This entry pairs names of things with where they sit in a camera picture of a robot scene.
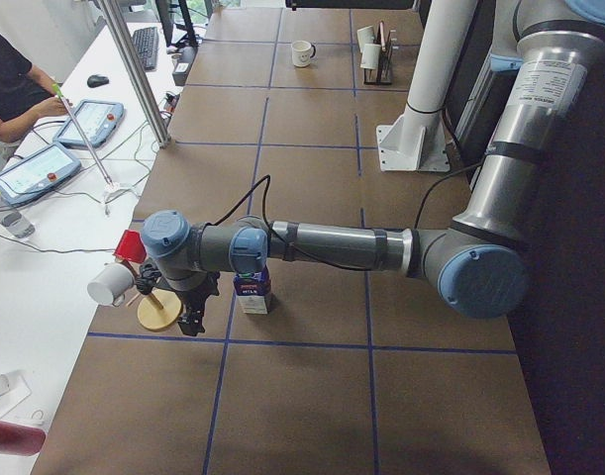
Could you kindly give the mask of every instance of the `wooden disc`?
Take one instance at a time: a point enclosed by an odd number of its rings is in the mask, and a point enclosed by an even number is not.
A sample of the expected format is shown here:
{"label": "wooden disc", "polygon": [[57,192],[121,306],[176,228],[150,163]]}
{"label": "wooden disc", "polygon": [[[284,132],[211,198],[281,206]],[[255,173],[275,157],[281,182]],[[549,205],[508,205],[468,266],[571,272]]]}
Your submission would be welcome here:
{"label": "wooden disc", "polygon": [[178,319],[182,305],[174,292],[157,289],[152,293],[161,302],[163,308],[158,309],[149,298],[144,298],[137,307],[137,318],[146,330],[160,332]]}

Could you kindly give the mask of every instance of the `blue tablet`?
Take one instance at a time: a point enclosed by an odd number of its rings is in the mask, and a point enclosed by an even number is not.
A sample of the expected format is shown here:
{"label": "blue tablet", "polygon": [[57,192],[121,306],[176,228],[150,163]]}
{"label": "blue tablet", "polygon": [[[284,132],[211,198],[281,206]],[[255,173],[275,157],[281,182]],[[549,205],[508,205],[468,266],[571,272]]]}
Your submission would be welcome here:
{"label": "blue tablet", "polygon": [[53,143],[0,172],[0,194],[10,205],[40,198],[80,169],[80,160]]}
{"label": "blue tablet", "polygon": [[[115,131],[124,116],[124,105],[119,102],[84,99],[75,107],[75,119],[93,147],[101,146]],[[53,137],[54,142],[69,148],[86,148],[77,127],[69,118]]]}

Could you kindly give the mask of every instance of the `computer mouse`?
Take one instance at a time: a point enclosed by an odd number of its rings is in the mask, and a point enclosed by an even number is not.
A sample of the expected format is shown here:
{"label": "computer mouse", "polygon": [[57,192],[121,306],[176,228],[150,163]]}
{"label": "computer mouse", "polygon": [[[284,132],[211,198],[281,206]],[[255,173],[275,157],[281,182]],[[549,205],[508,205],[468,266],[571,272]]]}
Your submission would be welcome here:
{"label": "computer mouse", "polygon": [[108,77],[103,76],[101,74],[92,74],[88,76],[88,79],[86,80],[86,85],[88,87],[99,87],[103,86],[104,84],[108,84],[108,82]]}

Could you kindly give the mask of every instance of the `person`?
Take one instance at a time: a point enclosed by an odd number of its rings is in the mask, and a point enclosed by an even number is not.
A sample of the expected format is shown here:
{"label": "person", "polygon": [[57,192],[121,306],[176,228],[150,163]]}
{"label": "person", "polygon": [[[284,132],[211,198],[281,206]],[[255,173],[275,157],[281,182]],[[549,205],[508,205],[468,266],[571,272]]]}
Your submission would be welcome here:
{"label": "person", "polygon": [[0,35],[0,142],[20,140],[42,117],[66,114],[53,80]]}

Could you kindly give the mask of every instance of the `white desk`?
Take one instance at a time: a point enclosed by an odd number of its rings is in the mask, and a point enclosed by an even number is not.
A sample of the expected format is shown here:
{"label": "white desk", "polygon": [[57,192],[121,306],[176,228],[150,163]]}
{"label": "white desk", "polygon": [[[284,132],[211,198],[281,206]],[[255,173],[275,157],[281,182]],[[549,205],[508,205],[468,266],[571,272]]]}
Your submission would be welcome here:
{"label": "white desk", "polygon": [[[131,29],[145,26],[149,25],[134,24]],[[159,103],[166,91],[180,90],[172,82],[171,71],[171,59],[160,41],[157,69],[147,73]],[[108,76],[110,83],[95,89],[87,87],[86,79],[94,73]],[[63,84],[62,92],[73,104],[82,99],[102,99],[125,105],[125,117],[119,128],[98,149],[100,157],[126,140],[146,120],[107,29],[79,61]],[[38,129],[47,141],[57,131],[57,127]],[[139,181],[136,189],[141,193],[148,171],[134,161],[139,136],[136,133],[111,153],[104,165],[116,182]],[[40,138],[29,134],[18,148],[18,154],[29,155],[43,146],[45,143]],[[146,127],[137,158],[152,167],[155,151],[156,141]],[[83,166],[93,164],[88,151],[75,153]],[[104,185],[99,170],[93,166],[73,177],[59,191],[86,192],[101,199]],[[110,215],[106,216],[103,207],[87,196],[65,197],[51,193],[22,210],[36,226],[28,242],[43,249],[114,248],[131,221],[137,201],[138,197],[128,192],[110,203]],[[0,234],[9,236],[1,227]],[[21,420],[29,419],[38,411],[44,414],[41,427],[49,430],[96,309],[86,294],[86,284],[104,263],[113,260],[110,252],[38,253],[0,238],[0,373],[20,371],[32,391],[31,396],[2,418],[4,421],[25,424]],[[36,458],[0,455],[0,473],[27,474]]]}

